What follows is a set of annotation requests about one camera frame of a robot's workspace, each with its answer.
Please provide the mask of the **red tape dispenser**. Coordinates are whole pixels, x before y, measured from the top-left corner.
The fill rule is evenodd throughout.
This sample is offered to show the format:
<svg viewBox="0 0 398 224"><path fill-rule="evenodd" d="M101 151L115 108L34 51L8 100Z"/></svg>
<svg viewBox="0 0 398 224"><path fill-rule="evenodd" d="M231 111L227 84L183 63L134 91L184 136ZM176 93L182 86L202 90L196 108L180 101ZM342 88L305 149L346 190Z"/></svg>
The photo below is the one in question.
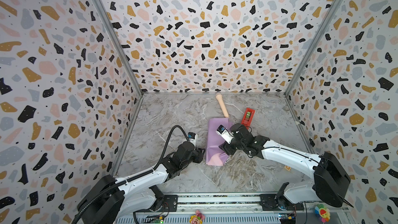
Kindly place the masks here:
<svg viewBox="0 0 398 224"><path fill-rule="evenodd" d="M241 120L241 124L243 124L246 128L249 128L251 126L251 122L254 117L254 114L255 114L255 110L253 110L251 108L246 108L244 116Z"/></svg>

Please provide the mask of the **pink wrapping paper sheet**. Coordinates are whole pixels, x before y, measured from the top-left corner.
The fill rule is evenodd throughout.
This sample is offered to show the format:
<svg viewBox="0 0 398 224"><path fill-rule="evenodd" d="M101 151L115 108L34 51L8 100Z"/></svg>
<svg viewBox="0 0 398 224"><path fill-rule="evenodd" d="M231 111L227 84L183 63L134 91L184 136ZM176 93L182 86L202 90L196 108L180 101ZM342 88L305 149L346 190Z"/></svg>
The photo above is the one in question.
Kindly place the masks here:
<svg viewBox="0 0 398 224"><path fill-rule="evenodd" d="M228 159L228 155L219 148L225 140L217 133L217 129L223 125L229 130L232 122L228 118L211 118L208 122L208 135L206 146L206 164L221 167Z"/></svg>

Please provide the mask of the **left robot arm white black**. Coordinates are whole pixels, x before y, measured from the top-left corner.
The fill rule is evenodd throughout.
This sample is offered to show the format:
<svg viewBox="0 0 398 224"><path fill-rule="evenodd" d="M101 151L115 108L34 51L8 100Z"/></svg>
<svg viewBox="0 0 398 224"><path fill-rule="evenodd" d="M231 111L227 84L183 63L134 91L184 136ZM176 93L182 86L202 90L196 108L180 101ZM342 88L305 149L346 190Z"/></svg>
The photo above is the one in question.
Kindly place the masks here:
<svg viewBox="0 0 398 224"><path fill-rule="evenodd" d="M201 163L204 153L204 148L185 141L176 152L161 158L153 168L126 177L102 177L78 204L78 213L72 222L112 224L118 218L137 211L159 209L164 193L158 186L179 176L191 163Z"/></svg>

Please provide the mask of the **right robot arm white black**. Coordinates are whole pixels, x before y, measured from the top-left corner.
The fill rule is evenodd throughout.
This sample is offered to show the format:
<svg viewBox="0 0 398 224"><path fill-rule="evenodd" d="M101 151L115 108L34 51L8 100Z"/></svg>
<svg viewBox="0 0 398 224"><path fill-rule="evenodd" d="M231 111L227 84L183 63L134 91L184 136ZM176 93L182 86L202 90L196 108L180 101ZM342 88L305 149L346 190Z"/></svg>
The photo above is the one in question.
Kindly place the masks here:
<svg viewBox="0 0 398 224"><path fill-rule="evenodd" d="M282 184L278 193L265 201L266 207L290 210L295 204L316 201L332 207L349 204L345 197L351 179L333 154L318 155L289 148L268 137L253 136L240 123L229 130L220 125L217 133L224 139L219 147L228 156L240 150L249 158L276 161L308 176L308 180L299 183Z"/></svg>

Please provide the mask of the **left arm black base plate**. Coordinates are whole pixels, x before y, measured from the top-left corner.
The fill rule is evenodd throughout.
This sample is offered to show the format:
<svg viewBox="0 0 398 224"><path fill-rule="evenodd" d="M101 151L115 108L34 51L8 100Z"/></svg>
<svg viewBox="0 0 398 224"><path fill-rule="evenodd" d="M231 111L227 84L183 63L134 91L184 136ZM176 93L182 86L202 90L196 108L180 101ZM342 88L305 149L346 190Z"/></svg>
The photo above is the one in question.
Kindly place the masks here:
<svg viewBox="0 0 398 224"><path fill-rule="evenodd" d="M156 198L155 202L147 209L139 209L138 213L171 213L176 212L178 206L178 195L165 195L162 198Z"/></svg>

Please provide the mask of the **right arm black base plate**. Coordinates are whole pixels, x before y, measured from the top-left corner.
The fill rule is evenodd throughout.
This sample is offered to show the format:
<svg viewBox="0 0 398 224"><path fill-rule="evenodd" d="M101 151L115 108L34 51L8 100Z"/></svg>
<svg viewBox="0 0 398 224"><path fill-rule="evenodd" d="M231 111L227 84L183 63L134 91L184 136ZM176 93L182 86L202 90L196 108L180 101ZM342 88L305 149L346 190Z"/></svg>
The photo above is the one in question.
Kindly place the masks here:
<svg viewBox="0 0 398 224"><path fill-rule="evenodd" d="M260 205L264 211L303 211L305 210L302 203L293 204L284 196L277 194L260 194Z"/></svg>

